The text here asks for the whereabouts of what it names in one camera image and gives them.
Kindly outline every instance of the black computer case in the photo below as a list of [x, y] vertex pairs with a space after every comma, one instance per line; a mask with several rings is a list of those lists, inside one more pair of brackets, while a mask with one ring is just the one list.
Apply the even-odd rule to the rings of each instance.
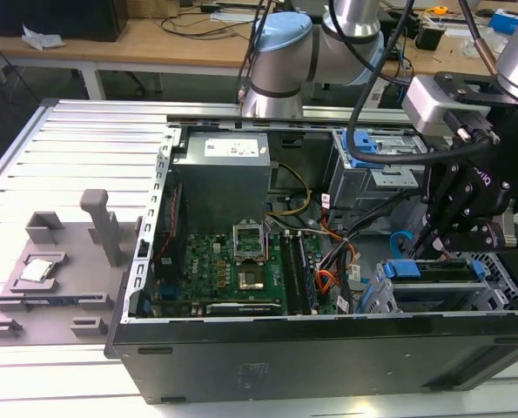
[[0, 37], [23, 25], [46, 35], [114, 42], [127, 25], [126, 0], [0, 0]]

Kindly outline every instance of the motherboard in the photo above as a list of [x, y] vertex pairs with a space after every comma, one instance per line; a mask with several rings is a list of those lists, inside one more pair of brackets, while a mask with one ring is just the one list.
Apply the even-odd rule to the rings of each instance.
[[177, 284], [158, 278], [153, 311], [160, 317], [286, 315], [305, 300], [308, 314], [330, 312], [332, 302], [317, 299], [313, 284], [321, 257], [314, 234], [255, 234], [252, 228], [191, 234], [183, 276]]

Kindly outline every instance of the screw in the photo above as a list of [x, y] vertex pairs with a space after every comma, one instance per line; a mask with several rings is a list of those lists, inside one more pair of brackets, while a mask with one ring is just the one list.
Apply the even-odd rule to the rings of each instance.
[[461, 138], [464, 142], [471, 141], [471, 136], [469, 135], [468, 131], [466, 131], [464, 128], [460, 128], [458, 131], [456, 131], [458, 136]]

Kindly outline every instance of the blue tube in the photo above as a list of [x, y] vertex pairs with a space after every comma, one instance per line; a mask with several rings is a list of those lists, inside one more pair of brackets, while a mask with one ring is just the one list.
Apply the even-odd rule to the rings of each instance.
[[410, 231], [398, 231], [390, 235], [390, 249], [392, 250], [392, 254], [396, 259], [403, 259], [400, 249], [398, 248], [398, 243], [396, 242], [396, 237], [403, 236], [406, 239], [412, 240], [414, 235]]

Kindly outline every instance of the wooden desk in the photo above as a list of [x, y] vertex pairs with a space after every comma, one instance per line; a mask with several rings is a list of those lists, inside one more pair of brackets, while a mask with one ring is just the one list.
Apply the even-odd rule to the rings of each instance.
[[[447, 6], [451, 12], [460, 12], [460, 6], [456, 0], [442, 0], [441, 4]], [[518, 12], [518, 3], [484, 1], [479, 9], [508, 9]], [[447, 37], [444, 35], [436, 51], [418, 50], [414, 41], [407, 40], [406, 57], [414, 65], [415, 74], [435, 74], [438, 71], [467, 72], [471, 74], [488, 74], [487, 67], [479, 57], [468, 58], [461, 55], [462, 38]], [[384, 66], [386, 74], [394, 74], [398, 64], [388, 62]]]
[[[454, 0], [443, 4], [457, 11]], [[518, 11], [517, 3], [481, 2], [480, 8], [499, 7]], [[178, 24], [192, 24], [206, 18], [183, 16], [175, 19]], [[201, 32], [223, 27], [222, 23], [206, 21], [191, 27], [179, 27], [179, 31]], [[250, 24], [233, 28], [244, 37], [249, 36]], [[15, 65], [59, 67], [80, 70], [91, 99], [105, 99], [98, 71], [142, 71], [155, 73], [210, 74], [233, 76], [238, 72], [245, 55], [247, 41], [242, 37], [220, 40], [195, 40], [163, 32], [149, 19], [132, 19], [115, 43], [65, 39], [63, 48], [37, 51], [20, 38], [0, 37], [0, 49]], [[459, 38], [442, 37], [437, 51], [420, 51], [411, 41], [407, 42], [406, 56], [414, 64], [416, 74], [434, 74], [437, 71], [458, 71], [486, 74], [479, 58], [466, 58], [460, 53]], [[394, 74], [397, 63], [384, 67], [386, 74]]]

